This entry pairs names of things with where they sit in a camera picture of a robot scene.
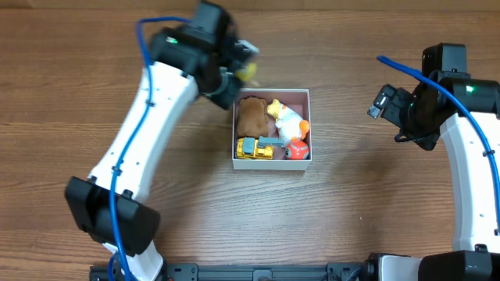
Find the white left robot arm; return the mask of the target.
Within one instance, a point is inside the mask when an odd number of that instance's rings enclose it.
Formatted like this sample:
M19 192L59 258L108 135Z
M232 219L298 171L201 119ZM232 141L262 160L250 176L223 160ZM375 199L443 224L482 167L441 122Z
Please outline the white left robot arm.
M154 237L160 215L146 205L171 133L198 98L228 109L258 49L238 36L220 5L202 1L191 19L176 18L150 40L136 24L144 67L137 95L109 150L85 179L72 177L65 198L77 227L111 252L90 268L92 280L167 280Z

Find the brown plush bear toy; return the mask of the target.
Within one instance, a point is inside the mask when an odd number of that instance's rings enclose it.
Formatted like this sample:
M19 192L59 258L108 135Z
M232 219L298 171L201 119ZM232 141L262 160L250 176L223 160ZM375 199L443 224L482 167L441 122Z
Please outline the brown plush bear toy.
M236 131L238 137L267 137L268 115L265 99L248 97L240 100Z

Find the yellow toy excavator truck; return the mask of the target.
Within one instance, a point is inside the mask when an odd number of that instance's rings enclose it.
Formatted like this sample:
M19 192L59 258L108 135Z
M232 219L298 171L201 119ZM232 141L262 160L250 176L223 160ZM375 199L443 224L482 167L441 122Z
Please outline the yellow toy excavator truck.
M272 160L275 147L282 148L284 140L277 137L243 137L236 143L236 158Z

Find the yellow wooden rattle drum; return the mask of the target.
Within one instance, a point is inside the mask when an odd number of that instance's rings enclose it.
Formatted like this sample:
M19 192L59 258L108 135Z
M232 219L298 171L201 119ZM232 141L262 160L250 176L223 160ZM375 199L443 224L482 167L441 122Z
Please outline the yellow wooden rattle drum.
M256 73L257 64L254 62L250 62L248 65L239 69L235 73L235 76L244 84L249 84L251 87L259 87L259 82L255 80Z

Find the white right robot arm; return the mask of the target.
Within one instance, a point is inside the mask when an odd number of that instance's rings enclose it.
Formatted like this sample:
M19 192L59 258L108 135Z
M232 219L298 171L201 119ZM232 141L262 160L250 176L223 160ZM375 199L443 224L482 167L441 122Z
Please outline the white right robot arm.
M367 113L398 127L395 142L425 151L443 140L452 175L452 250L414 258L371 254L350 280L497 280L499 278L499 83L467 71L466 47L440 43L423 50L414 69L377 60L416 80L413 91L385 84Z

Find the red grey toy ball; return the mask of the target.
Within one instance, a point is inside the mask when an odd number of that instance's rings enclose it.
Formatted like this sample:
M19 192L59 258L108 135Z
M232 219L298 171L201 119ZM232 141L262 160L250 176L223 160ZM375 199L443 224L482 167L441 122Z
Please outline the red grey toy ball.
M309 146L303 140L292 140L285 148L285 158L288 160L306 160L309 153Z

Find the white plush duck toy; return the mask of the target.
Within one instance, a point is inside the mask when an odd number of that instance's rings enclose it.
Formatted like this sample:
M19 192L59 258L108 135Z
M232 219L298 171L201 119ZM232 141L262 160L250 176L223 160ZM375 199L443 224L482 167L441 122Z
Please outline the white plush duck toy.
M309 121L303 119L290 107L282 104L278 99L267 106L267 113L275 119L279 139L288 145L291 141L303 141L310 130Z

